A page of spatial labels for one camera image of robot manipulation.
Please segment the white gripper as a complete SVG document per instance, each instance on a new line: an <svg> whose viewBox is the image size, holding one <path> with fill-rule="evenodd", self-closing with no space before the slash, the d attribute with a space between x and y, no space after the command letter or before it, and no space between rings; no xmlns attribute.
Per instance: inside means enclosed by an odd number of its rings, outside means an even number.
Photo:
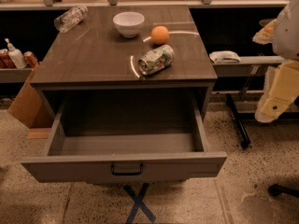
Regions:
<svg viewBox="0 0 299 224"><path fill-rule="evenodd" d="M252 41L262 45L272 43L276 55L289 59L277 68L270 66L265 73L255 119L269 123L278 119L299 96L299 0L290 0L277 20L268 22Z"/></svg>

